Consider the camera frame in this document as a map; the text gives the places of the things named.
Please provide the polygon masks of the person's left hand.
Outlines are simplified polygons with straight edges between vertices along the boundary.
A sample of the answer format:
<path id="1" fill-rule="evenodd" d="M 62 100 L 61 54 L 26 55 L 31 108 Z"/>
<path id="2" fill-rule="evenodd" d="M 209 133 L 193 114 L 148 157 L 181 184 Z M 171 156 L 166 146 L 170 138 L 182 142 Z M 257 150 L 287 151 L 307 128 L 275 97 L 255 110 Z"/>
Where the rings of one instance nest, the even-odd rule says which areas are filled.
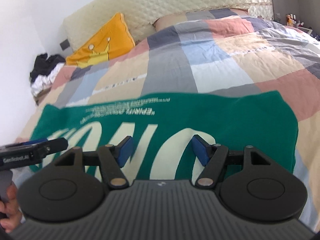
<path id="1" fill-rule="evenodd" d="M 16 229 L 22 221 L 22 213 L 17 202 L 17 187 L 12 182 L 7 188 L 8 201 L 6 203 L 1 202 L 1 213 L 4 213 L 7 218 L 1 219 L 1 227 L 6 233 L 11 233 Z"/>

